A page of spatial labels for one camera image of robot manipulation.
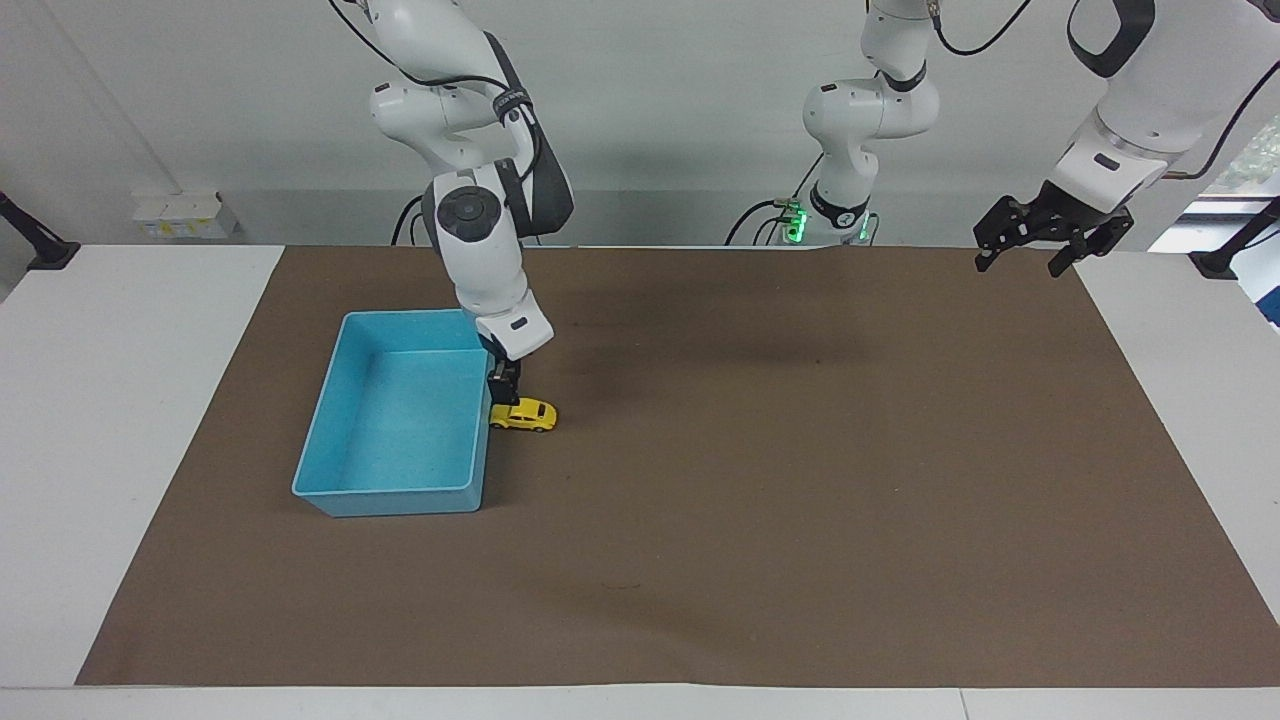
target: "white table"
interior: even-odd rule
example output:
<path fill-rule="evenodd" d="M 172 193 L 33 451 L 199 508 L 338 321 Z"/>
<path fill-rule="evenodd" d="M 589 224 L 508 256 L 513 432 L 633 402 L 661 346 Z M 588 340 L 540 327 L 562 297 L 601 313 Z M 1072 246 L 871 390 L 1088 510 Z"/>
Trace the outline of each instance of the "white table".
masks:
<path fill-rule="evenodd" d="M 72 688 L 279 256 L 90 246 L 0 305 L 0 717 L 1280 717 L 1280 689 Z M 1280 616 L 1280 336 L 1179 256 L 1079 269 Z"/>

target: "blue bin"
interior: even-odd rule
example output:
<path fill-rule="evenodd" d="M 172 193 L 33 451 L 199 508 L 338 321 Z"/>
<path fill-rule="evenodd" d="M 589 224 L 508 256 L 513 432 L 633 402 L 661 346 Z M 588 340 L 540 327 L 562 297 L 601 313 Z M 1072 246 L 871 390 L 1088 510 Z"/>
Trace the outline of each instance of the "blue bin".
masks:
<path fill-rule="evenodd" d="M 347 315 L 293 495 L 334 518 L 479 510 L 492 368 L 461 310 Z"/>

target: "toy car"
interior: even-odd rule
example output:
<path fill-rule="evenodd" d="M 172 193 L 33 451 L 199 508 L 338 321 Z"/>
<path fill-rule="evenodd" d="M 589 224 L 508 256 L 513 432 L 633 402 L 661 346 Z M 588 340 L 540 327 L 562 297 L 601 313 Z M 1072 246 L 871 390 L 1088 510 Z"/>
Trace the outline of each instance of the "toy car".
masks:
<path fill-rule="evenodd" d="M 516 406 L 494 405 L 489 413 L 489 427 L 545 433 L 556 429 L 556 407 L 552 404 L 525 397 Z"/>

